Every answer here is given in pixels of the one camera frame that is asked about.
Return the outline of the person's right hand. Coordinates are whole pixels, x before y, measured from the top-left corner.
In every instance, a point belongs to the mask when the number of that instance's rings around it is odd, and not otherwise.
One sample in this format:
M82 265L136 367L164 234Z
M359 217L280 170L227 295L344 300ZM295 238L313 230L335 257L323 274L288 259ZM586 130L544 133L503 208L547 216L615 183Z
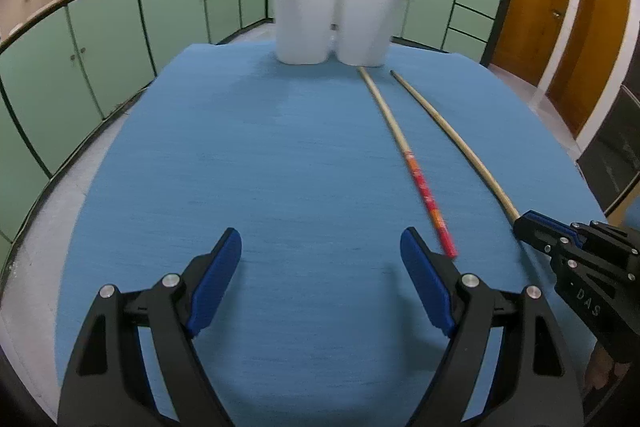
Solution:
M626 375L630 363L615 362L602 343L597 341L591 352L585 371L584 387L582 393L586 395L591 390L600 390L608 384L612 376L620 378Z

